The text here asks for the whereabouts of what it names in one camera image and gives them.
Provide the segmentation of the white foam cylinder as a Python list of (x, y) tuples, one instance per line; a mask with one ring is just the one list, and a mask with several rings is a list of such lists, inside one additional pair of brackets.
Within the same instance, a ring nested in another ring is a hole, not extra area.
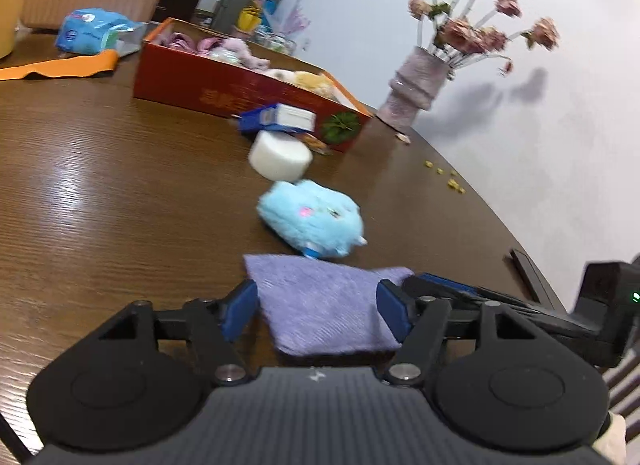
[(306, 173), (312, 152), (287, 133), (259, 132), (248, 153), (248, 162), (260, 176), (271, 181), (294, 182)]

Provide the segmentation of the pink satin scrunchie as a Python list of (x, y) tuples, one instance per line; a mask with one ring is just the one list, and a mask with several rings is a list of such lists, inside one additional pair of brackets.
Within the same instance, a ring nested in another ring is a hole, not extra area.
[(198, 52), (198, 48), (196, 47), (194, 40), (192, 40), (189, 35), (180, 32), (172, 32), (168, 35), (159, 35), (157, 36), (155, 43), (158, 46), (190, 52), (190, 54), (196, 54)]

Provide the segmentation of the blue tissue pack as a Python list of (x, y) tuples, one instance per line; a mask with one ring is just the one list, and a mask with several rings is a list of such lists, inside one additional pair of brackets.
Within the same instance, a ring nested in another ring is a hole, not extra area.
[(74, 55), (114, 50), (119, 57), (126, 57), (140, 50), (147, 27), (146, 22), (132, 21), (118, 12), (78, 9), (63, 20), (55, 47)]

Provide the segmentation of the light blue plush toy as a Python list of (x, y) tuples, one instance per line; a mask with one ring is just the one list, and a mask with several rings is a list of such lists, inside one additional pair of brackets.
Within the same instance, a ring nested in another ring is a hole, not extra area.
[(305, 257), (344, 258), (368, 244), (358, 204), (311, 180), (275, 182), (259, 198), (256, 210), (278, 237)]

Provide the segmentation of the purple towel cloth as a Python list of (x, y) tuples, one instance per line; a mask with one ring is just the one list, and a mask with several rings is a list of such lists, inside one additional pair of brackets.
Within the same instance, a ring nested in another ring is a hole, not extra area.
[(291, 255), (246, 255), (274, 346), (291, 357), (392, 351), (399, 347), (376, 309), (382, 280), (399, 284), (405, 267), (364, 270)]

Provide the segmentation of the blue white small box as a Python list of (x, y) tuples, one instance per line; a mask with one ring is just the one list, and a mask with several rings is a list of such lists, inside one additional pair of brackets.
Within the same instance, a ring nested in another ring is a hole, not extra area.
[(276, 103), (240, 115), (239, 129), (243, 135), (254, 135), (262, 130), (280, 133), (312, 133), (316, 125), (314, 112)]

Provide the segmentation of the snack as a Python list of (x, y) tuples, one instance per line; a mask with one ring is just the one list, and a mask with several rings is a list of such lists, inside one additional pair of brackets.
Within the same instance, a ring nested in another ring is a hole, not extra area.
[(314, 153), (327, 155), (331, 149), (321, 140), (310, 133), (298, 134), (296, 138), (305, 144), (305, 146)]

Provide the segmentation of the white yellow plush toy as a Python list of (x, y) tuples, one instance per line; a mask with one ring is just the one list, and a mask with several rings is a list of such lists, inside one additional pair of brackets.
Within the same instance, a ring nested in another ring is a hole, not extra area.
[(314, 74), (307, 71), (268, 69), (265, 70), (264, 75), (307, 90), (307, 92), (313, 92), (320, 97), (331, 100), (335, 99), (335, 86), (329, 77), (324, 74)]

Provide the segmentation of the dried pink flower bouquet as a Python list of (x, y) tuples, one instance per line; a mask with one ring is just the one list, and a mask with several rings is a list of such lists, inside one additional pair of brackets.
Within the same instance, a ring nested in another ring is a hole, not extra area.
[(498, 17), (518, 20), (523, 15), (518, 0), (409, 0), (408, 13), (416, 22), (416, 47), (444, 64), (448, 81), (459, 70), (485, 59), (501, 61), (501, 73), (511, 73), (513, 61), (506, 48), (514, 40), (522, 40), (529, 50), (548, 51), (560, 42), (550, 18), (539, 18), (513, 33), (492, 23)]

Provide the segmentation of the pink knitted vase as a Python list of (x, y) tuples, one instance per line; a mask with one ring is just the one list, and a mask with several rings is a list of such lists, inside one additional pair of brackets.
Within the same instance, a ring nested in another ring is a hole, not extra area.
[(450, 72), (447, 62), (425, 48), (414, 47), (388, 82), (390, 93), (376, 117), (396, 132), (411, 129), (420, 111), (431, 110)]

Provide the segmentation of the red cardboard box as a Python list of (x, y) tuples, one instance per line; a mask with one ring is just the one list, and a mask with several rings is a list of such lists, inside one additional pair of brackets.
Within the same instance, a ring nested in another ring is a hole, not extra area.
[(134, 78), (134, 96), (168, 106), (217, 116), (240, 115), (271, 104), (288, 104), (316, 114), (314, 136), (334, 150), (347, 151), (370, 121), (371, 113), (333, 75), (304, 61), (250, 43), (250, 53), (268, 59), (275, 69), (320, 75), (333, 85), (334, 96), (322, 97), (275, 77), (171, 48), (174, 37), (224, 40), (224, 34), (167, 19), (144, 39)]

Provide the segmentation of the orange cloth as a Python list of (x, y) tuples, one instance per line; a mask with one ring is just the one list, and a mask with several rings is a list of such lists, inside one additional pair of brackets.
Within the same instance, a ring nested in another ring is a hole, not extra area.
[(84, 78), (102, 73), (111, 73), (117, 66), (119, 55), (113, 49), (101, 51), (94, 56), (77, 56), (55, 59), (24, 66), (11, 66), (1, 70), (0, 81), (17, 81), (35, 75), (44, 78)]

